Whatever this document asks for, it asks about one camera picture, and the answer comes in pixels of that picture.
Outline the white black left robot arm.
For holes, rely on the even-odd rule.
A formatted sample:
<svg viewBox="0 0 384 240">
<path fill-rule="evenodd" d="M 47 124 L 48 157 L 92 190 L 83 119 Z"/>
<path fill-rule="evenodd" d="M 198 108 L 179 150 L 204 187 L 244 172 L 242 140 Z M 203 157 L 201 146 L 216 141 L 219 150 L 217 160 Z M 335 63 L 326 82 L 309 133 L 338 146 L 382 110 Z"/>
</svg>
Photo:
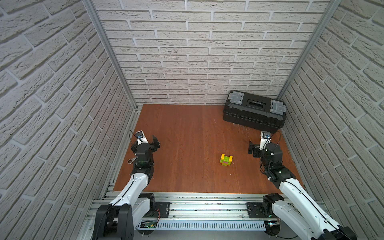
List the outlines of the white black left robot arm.
<svg viewBox="0 0 384 240">
<path fill-rule="evenodd" d="M 153 137 L 150 143 L 142 131 L 134 136 L 137 140 L 131 149 L 136 158 L 130 180 L 115 199 L 97 209 L 93 240 L 132 240 L 142 217 L 155 210 L 154 195 L 143 190 L 154 175 L 153 152 L 160 142 Z"/>
</svg>

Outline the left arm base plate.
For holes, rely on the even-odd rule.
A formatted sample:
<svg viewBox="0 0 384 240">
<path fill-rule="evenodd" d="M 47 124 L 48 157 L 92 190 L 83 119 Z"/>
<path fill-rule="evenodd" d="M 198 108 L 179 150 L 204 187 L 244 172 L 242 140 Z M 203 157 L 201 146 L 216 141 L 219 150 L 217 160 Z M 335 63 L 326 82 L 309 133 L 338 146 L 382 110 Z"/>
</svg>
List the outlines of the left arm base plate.
<svg viewBox="0 0 384 240">
<path fill-rule="evenodd" d="M 149 218 L 168 218 L 170 214 L 170 202 L 155 202 L 148 215 Z"/>
</svg>

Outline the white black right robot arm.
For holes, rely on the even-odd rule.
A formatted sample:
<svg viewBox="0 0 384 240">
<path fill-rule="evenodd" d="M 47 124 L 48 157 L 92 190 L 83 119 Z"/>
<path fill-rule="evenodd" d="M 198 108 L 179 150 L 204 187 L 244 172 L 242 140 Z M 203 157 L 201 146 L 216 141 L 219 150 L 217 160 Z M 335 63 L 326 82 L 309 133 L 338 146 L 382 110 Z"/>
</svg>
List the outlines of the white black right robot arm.
<svg viewBox="0 0 384 240">
<path fill-rule="evenodd" d="M 301 240 L 357 239 L 355 232 L 330 217 L 283 165 L 283 152 L 277 144 L 249 143 L 248 153 L 261 160 L 263 173 L 281 191 L 263 197 L 263 215 L 281 219 Z"/>
</svg>

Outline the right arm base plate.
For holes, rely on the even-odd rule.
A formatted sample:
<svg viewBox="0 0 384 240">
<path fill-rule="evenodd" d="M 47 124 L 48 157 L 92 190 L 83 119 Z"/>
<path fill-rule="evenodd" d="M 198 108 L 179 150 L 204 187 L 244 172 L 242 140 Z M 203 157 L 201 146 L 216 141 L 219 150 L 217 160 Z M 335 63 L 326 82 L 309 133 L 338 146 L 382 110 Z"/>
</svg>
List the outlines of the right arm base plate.
<svg viewBox="0 0 384 240">
<path fill-rule="evenodd" d="M 270 218 L 271 214 L 267 211 L 264 203 L 246 203 L 247 212 L 250 219 Z"/>
</svg>

